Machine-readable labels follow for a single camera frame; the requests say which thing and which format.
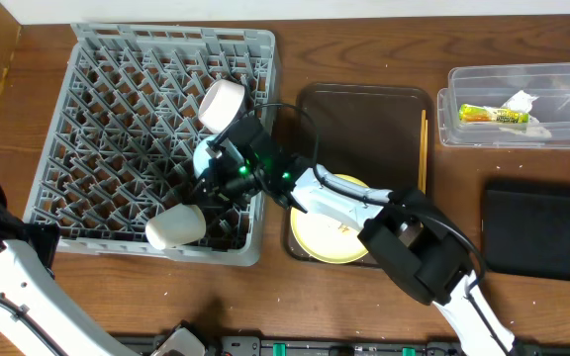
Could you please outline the light blue bowl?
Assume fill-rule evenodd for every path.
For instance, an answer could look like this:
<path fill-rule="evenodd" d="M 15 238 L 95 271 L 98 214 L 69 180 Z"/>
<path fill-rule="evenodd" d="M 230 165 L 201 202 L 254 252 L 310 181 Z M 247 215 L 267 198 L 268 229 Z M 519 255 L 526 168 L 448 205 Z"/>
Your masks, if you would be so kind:
<path fill-rule="evenodd" d="M 209 143 L 216 137 L 213 134 L 202 139 L 193 152 L 193 172 L 196 179 L 201 178 L 205 171 L 217 176 L 233 175 L 244 165 L 243 157 L 227 138 L 221 143 L 219 153 L 213 157 L 209 153 Z"/>

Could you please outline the pink bowl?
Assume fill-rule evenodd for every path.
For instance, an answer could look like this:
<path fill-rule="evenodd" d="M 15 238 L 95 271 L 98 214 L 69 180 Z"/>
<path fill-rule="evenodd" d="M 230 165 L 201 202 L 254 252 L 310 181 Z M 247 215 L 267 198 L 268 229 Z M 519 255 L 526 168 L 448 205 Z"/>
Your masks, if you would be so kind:
<path fill-rule="evenodd" d="M 245 107 L 245 88 L 232 81 L 215 81 L 198 111 L 199 122 L 212 134 L 221 133 Z"/>

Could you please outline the cream white cup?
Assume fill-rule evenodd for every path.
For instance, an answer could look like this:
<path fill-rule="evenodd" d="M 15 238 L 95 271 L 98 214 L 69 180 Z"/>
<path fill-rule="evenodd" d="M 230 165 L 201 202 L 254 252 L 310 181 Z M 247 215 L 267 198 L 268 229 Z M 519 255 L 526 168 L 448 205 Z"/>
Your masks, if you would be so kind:
<path fill-rule="evenodd" d="M 150 219 L 145 225 L 147 241 L 158 250 L 171 249 L 203 238 L 206 220 L 196 205 L 182 205 Z"/>

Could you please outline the yellow plate with crumbs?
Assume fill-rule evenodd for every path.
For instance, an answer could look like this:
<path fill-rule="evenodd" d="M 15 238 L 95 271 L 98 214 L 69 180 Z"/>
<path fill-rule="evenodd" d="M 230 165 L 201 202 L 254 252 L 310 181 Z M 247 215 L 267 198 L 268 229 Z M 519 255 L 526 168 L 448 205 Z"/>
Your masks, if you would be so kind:
<path fill-rule="evenodd" d="M 367 254 L 358 234 L 379 209 L 326 186 L 309 170 L 296 182 L 290 226 L 297 243 L 311 257 L 330 264 L 355 262 Z"/>

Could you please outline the wooden chopstick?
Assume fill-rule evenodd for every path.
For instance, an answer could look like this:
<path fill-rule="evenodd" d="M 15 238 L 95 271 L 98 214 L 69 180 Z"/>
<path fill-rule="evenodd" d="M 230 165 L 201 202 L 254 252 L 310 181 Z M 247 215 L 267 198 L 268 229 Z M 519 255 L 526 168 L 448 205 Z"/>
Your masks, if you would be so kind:
<path fill-rule="evenodd" d="M 425 193 L 426 192 L 426 171 L 427 171 L 427 154 L 428 154 L 428 120 L 427 111 L 422 110 L 421 116 L 421 134 L 420 134 L 420 161 L 419 161 L 419 171 L 418 171 L 418 188 Z"/>
<path fill-rule="evenodd" d="M 422 140 L 421 140 L 421 160 L 420 160 L 420 190 L 427 192 L 428 177 L 428 120 L 423 118 Z"/>

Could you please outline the green snack bar wrapper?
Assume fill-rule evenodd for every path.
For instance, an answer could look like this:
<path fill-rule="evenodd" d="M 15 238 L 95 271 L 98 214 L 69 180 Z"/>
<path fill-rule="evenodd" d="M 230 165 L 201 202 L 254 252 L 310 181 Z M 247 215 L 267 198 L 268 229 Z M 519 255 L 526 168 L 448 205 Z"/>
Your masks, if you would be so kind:
<path fill-rule="evenodd" d="M 458 111 L 462 123 L 526 124 L 529 114 L 507 108 L 463 104 Z"/>

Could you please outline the white tissue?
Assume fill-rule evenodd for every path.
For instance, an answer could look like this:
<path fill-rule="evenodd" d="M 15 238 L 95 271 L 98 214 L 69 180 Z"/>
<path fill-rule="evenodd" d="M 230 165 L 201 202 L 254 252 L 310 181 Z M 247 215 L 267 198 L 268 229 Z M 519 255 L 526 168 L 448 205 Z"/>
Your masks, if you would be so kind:
<path fill-rule="evenodd" d="M 538 96 L 528 94 L 524 90 L 520 90 L 514 94 L 510 99 L 508 99 L 502 108 L 511 109 L 518 112 L 524 112 L 529 114 L 529 122 L 520 129 L 509 129 L 501 128 L 501 131 L 520 135 L 529 138 L 539 138 L 539 139 L 550 139 L 552 138 L 552 133 L 546 129 L 540 121 L 530 114 L 532 109 L 532 104 Z"/>

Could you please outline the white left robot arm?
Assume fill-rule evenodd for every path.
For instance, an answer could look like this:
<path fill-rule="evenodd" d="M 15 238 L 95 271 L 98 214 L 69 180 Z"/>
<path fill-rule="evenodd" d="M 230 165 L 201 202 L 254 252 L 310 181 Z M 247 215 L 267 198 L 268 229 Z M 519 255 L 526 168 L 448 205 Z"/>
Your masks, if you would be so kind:
<path fill-rule="evenodd" d="M 59 238 L 9 213 L 0 185 L 0 332 L 26 355 L 133 355 L 54 280 Z"/>

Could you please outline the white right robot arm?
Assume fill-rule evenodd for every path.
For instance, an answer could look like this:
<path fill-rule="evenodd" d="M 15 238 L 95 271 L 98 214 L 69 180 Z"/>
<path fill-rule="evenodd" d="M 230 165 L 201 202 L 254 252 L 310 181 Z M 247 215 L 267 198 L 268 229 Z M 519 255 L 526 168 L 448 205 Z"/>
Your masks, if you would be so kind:
<path fill-rule="evenodd" d="M 409 297 L 435 306 L 467 355 L 512 355 L 515 336 L 479 285 L 476 245 L 419 189 L 367 188 L 330 173 L 318 157 L 289 154 L 253 117 L 232 121 L 194 153 L 202 203 L 238 203 L 262 192 L 279 206 L 353 229 L 378 267 Z"/>

